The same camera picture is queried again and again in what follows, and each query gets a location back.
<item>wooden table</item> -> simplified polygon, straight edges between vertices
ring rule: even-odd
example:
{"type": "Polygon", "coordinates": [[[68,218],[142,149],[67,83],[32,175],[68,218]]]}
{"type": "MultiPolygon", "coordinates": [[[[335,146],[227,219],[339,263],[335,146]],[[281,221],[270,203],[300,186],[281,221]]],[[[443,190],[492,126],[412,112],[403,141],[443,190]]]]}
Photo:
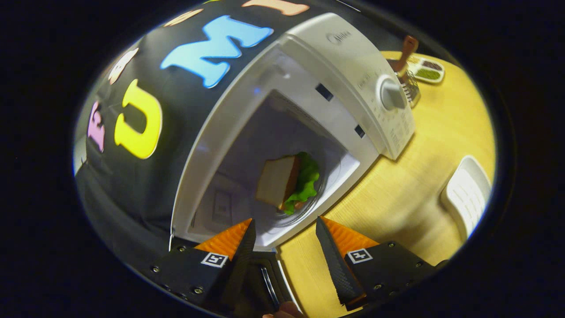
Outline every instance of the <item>wooden table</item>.
{"type": "MultiPolygon", "coordinates": [[[[398,59],[400,52],[384,51],[398,59]]],[[[377,242],[396,240],[432,265],[462,245],[456,225],[440,205],[440,192],[463,156],[473,155],[494,177],[494,132],[471,80],[451,63],[440,84],[418,82],[421,99],[412,109],[416,132],[397,161],[379,157],[365,177],[325,216],[377,242]]],[[[320,243],[311,224],[279,247],[298,305],[308,317],[341,317],[320,243]]]]}

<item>foam letter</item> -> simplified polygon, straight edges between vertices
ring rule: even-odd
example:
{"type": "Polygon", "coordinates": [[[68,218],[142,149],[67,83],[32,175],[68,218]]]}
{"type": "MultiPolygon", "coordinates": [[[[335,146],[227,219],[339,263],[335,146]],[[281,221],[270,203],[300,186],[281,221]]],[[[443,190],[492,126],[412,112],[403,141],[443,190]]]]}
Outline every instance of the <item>foam letter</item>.
{"type": "Polygon", "coordinates": [[[102,117],[100,116],[100,112],[98,112],[97,109],[98,101],[94,103],[94,105],[92,106],[92,111],[90,112],[87,135],[92,138],[95,143],[98,144],[98,149],[100,149],[100,152],[103,152],[105,130],[104,125],[100,125],[102,123],[102,117]]]}
{"type": "Polygon", "coordinates": [[[284,15],[297,15],[308,10],[310,7],[307,5],[297,5],[296,3],[291,3],[282,0],[251,0],[245,2],[242,7],[249,6],[262,6],[273,8],[281,11],[284,15]]]}
{"type": "Polygon", "coordinates": [[[137,86],[137,79],[132,80],[121,102],[122,107],[128,104],[133,105],[145,115],[147,119],[145,131],[141,134],[135,131],[126,124],[124,114],[119,114],[114,130],[114,141],[116,145],[122,145],[134,156],[147,159],[155,151],[161,134],[163,121],[161,105],[153,95],[137,86]]]}
{"type": "Polygon", "coordinates": [[[161,69],[171,65],[184,68],[204,79],[203,85],[212,88],[229,70],[228,62],[214,64],[204,58],[238,58],[239,48],[228,38],[239,40],[244,48],[259,44],[273,33],[271,28],[259,28],[251,24],[230,19],[223,15],[208,22],[202,31],[207,41],[183,44],[171,51],[161,63],[161,69]]]}

